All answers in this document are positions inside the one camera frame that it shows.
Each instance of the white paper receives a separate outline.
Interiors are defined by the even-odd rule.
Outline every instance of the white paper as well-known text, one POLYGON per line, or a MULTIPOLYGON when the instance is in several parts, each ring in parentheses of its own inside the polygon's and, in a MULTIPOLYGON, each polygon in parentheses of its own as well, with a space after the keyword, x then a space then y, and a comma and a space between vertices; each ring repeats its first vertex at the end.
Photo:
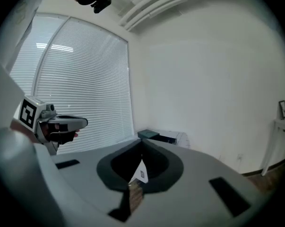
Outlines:
POLYGON ((147 168, 144 164, 143 160, 141 160, 139 166, 137 167, 132 179, 129 183, 133 182, 135 179, 138 179, 142 181, 143 183, 148 183, 148 177, 147 177, 147 168))

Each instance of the window blind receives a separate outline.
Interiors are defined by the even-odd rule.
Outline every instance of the window blind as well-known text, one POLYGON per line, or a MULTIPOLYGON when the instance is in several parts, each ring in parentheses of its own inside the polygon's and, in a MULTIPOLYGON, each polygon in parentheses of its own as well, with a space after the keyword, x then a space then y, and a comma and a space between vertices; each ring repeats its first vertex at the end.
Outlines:
POLYGON ((25 94, 31 94, 35 71, 42 53, 64 20, 59 17, 34 17, 31 33, 24 41, 10 72, 10 76, 25 94))
POLYGON ((60 114, 89 121, 58 154, 109 146, 133 135, 128 43, 70 18, 46 53, 35 95, 60 114))

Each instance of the baseboard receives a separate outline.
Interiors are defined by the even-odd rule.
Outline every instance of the baseboard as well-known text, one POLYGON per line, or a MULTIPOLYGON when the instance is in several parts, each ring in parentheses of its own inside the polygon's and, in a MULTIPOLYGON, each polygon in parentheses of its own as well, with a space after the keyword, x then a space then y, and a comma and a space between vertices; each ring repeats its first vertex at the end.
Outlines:
MULTIPOLYGON (((274 168, 277 168, 278 166, 282 165, 285 163, 285 159, 278 162, 278 163, 275 163, 273 165, 271 165, 269 168, 268 168, 268 171, 274 169, 274 168)), ((242 176, 254 176, 254 175, 259 175, 261 174, 261 172, 263 171, 263 169, 260 169, 260 170, 257 170, 257 171, 254 171, 254 172, 247 172, 247 173, 243 173, 242 176)))

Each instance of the picture frame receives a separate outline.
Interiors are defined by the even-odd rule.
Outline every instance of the picture frame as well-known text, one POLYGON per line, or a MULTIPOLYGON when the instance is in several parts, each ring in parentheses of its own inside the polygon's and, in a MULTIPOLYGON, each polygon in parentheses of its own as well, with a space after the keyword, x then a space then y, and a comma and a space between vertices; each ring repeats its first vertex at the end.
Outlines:
POLYGON ((285 100, 279 101, 280 107, 280 117, 281 119, 285 119, 285 100))

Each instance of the wooden floor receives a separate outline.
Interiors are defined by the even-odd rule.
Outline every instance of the wooden floor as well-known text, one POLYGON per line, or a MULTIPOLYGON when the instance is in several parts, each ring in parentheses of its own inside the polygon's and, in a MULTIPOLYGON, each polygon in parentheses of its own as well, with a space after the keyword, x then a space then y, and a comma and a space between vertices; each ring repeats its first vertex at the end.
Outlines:
POLYGON ((248 178, 262 193, 268 193, 277 188, 280 179, 285 171, 285 164, 282 164, 270 171, 265 176, 261 174, 247 176, 248 178))

